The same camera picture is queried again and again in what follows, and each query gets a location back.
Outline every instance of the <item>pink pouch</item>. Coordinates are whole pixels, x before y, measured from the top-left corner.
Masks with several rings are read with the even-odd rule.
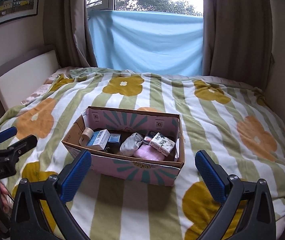
[[[147,144],[142,144],[138,150],[134,151],[133,155],[136,158],[151,161],[163,161],[165,158],[162,153]]]

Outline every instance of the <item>pink cardboard box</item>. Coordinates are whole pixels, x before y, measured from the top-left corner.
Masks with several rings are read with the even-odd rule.
[[[154,185],[174,185],[174,181],[185,162],[180,115],[89,106],[62,140],[74,158],[81,150],[86,149],[79,144],[85,127],[90,127],[92,130],[102,128],[138,132],[143,135],[147,131],[153,130],[166,137],[175,138],[176,161],[172,162],[150,161],[89,150],[92,154],[91,169],[98,173]]]

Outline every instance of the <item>tape roll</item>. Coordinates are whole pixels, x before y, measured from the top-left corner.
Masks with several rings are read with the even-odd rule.
[[[86,128],[81,135],[81,138],[79,140],[79,144],[83,147],[86,146],[87,143],[92,138],[92,135],[93,135],[93,130],[91,130],[90,128]]]

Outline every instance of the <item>light blue fabric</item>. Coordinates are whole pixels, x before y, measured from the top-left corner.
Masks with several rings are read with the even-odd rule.
[[[160,75],[202,74],[203,17],[92,10],[88,25],[99,67]]]

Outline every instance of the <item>floral blanket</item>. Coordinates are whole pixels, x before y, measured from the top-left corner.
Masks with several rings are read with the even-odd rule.
[[[89,171],[67,203],[88,236],[197,239],[219,208],[195,168],[194,155],[201,149],[228,174],[246,181],[267,180],[280,236],[285,228],[285,127],[258,90],[100,68],[71,70],[65,78],[72,80],[9,109],[0,119],[0,131],[18,129],[17,136],[0,144],[0,149],[29,134],[38,138],[37,147],[16,164],[17,174],[3,180],[13,195],[21,178],[44,180],[72,161],[61,140],[88,106],[157,110],[182,117],[185,165],[174,187]],[[42,205],[52,230],[62,237],[46,202]],[[241,204],[225,238],[233,233],[243,208]]]

